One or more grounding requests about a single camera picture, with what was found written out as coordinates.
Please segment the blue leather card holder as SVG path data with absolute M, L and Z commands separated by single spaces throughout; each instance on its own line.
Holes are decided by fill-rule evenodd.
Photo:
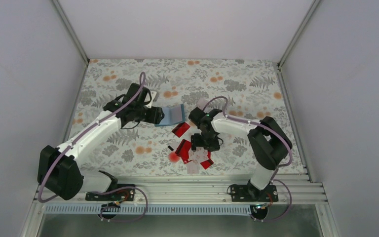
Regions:
M 155 126 L 172 126 L 185 122 L 185 108 L 183 104 L 178 104 L 175 106 L 162 107 L 162 112 L 164 118 L 160 121 L 159 124 Z

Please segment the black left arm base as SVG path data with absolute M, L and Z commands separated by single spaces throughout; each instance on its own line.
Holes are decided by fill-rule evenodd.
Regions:
M 123 202 L 123 201 L 134 200 L 134 194 L 136 191 L 135 184 L 119 183 L 118 179 L 115 176 L 102 170 L 99 170 L 99 173 L 109 178 L 110 183 L 105 191 L 86 193 L 86 196 L 85 196 L 86 201 Z

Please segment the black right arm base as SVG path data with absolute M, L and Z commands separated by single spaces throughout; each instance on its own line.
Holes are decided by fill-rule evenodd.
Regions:
M 232 202 L 278 202 L 275 185 L 268 184 L 264 189 L 255 188 L 250 181 L 246 185 L 232 184 L 227 188 Z

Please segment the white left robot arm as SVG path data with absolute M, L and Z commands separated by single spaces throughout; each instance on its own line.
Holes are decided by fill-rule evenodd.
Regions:
M 129 122 L 159 124 L 165 115 L 161 107 L 153 106 L 157 98 L 158 92 L 132 83 L 126 94 L 109 101 L 92 123 L 77 135 L 57 147 L 44 147 L 39 156 L 39 192 L 48 189 L 64 200 L 80 192 L 98 193 L 106 200 L 113 199 L 118 189 L 114 176 L 101 170 L 85 171 L 80 166 L 98 145 Z

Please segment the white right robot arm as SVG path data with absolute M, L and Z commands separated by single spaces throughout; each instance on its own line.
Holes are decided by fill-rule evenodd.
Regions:
M 266 196 L 266 187 L 275 176 L 281 161 L 292 151 L 292 143 L 272 117 L 262 120 L 247 120 L 224 115 L 219 109 L 206 113 L 200 108 L 193 109 L 189 120 L 196 125 L 200 133 L 191 136 L 191 149 L 198 147 L 209 152 L 221 147 L 219 134 L 230 134 L 249 142 L 258 163 L 248 181 L 248 196 L 260 201 Z

